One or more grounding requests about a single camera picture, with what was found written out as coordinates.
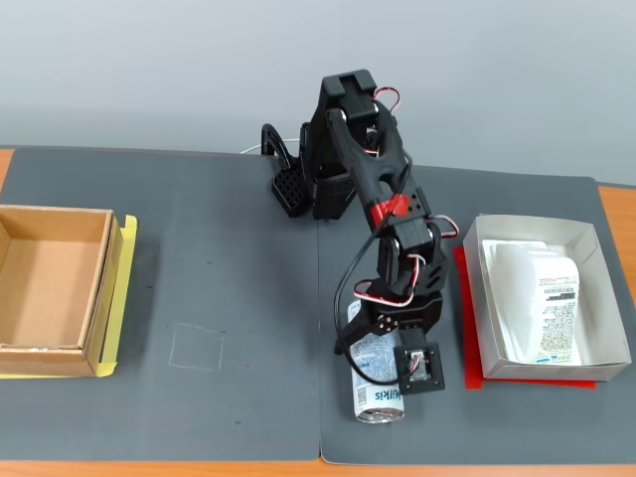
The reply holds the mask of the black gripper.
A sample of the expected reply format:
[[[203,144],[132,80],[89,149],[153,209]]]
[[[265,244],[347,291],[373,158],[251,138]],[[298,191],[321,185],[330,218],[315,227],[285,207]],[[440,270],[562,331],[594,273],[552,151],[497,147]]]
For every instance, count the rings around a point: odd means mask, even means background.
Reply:
[[[420,329],[425,335],[441,315],[441,292],[426,290],[418,281],[412,285],[410,278],[402,278],[393,286],[376,278],[360,295],[382,298],[392,305],[362,297],[361,305],[349,305],[347,323],[337,332],[336,355],[343,355],[369,334],[384,336],[395,330]]]

